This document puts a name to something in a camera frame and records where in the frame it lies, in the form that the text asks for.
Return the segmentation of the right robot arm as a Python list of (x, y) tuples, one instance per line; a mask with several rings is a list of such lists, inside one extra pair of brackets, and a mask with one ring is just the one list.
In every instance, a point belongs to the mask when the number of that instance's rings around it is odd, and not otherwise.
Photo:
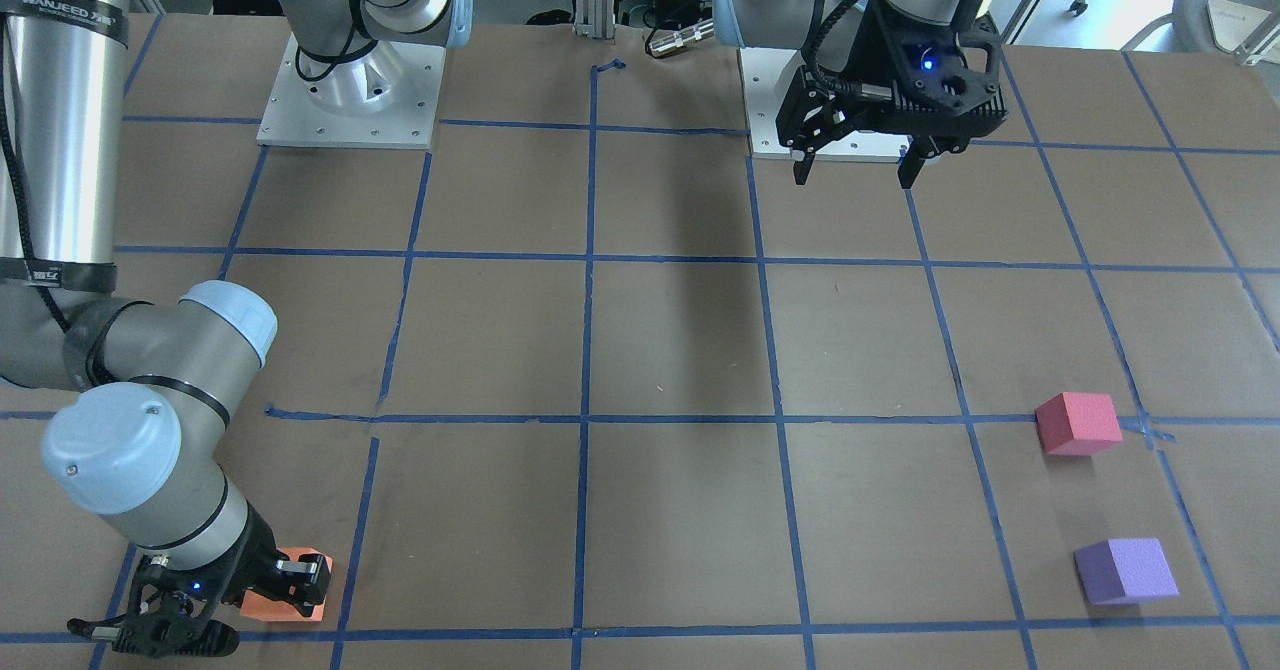
[(116, 296), (116, 160), (129, 0), (3, 0), (3, 383), (76, 392), (41, 459), (138, 551), (122, 611), (67, 630), (118, 653), (225, 657), (218, 607), (323, 617), (332, 560), (283, 550), (212, 452), (278, 320), (253, 291)]

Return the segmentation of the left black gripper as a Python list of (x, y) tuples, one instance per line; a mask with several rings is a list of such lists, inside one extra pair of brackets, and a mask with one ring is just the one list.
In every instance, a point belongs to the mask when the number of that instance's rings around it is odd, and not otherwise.
[(840, 70), (824, 68), (818, 26), (803, 45), (776, 117), (778, 141), (804, 186), (818, 152), (852, 132), (911, 136), (897, 178), (911, 190), (946, 154), (993, 133), (1009, 118), (1000, 82), (1004, 45), (983, 0), (957, 0), (941, 22), (918, 20), (870, 0)]

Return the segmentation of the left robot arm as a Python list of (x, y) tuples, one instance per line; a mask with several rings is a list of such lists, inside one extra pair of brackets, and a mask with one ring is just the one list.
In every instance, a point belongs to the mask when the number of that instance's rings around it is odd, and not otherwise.
[(897, 178), (960, 154), (1009, 118), (991, 0), (713, 0), (716, 37), (788, 51), (774, 145), (805, 184), (819, 152), (856, 133), (902, 136)]

